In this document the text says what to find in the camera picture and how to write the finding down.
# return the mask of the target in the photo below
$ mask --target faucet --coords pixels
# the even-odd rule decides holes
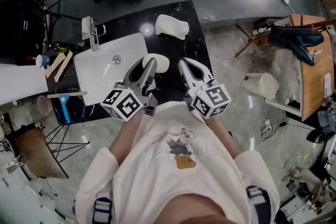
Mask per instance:
[[[92,51],[99,50],[98,36],[102,36],[106,33],[105,25],[96,26],[93,24],[93,19],[88,16],[82,19],[82,39],[90,40],[90,46]]]

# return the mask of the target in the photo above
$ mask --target white box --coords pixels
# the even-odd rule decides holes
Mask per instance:
[[[203,118],[209,119],[224,112],[231,98],[223,84],[201,86],[195,93],[191,105]]]
[[[113,89],[100,104],[112,117],[124,121],[128,121],[143,107],[131,89]]]

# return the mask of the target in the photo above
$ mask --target white sponge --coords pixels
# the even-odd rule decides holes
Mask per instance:
[[[164,33],[184,40],[189,32],[189,25],[187,22],[161,14],[156,19],[155,32],[157,35]]]
[[[165,73],[169,68],[169,59],[166,56],[161,54],[147,54],[143,57],[142,60],[142,67],[145,68],[147,63],[152,59],[155,58],[157,63],[156,73]]]

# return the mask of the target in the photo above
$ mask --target white sink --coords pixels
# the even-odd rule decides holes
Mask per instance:
[[[135,33],[91,49],[75,56],[75,67],[85,105],[100,103],[112,91],[114,84],[122,80],[126,72],[147,54],[147,47],[142,33]],[[115,57],[120,56],[119,64]]]

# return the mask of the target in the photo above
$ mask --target white t-shirt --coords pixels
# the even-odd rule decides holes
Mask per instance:
[[[80,224],[91,223],[97,193],[111,188],[116,223],[153,223],[172,198],[198,194],[218,204],[229,220],[248,224],[249,185],[267,191],[273,220],[279,195],[261,155],[248,151],[233,160],[200,115],[170,102],[154,118],[144,116],[120,167],[107,148],[99,150],[80,184],[76,215]]]

